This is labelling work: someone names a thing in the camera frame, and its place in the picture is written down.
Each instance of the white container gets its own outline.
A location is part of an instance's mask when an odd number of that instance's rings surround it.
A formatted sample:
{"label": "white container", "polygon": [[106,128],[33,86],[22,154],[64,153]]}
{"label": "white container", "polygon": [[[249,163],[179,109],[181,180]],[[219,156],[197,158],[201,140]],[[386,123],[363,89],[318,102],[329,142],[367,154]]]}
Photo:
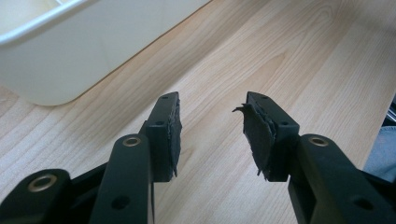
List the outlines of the white container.
{"label": "white container", "polygon": [[25,23],[6,20],[11,13],[0,9],[0,23],[11,27],[7,31],[7,26],[0,26],[0,83],[38,105],[75,99],[209,2],[52,0],[57,2],[52,5],[47,4],[51,0],[35,1],[44,1],[49,8],[32,12]]}

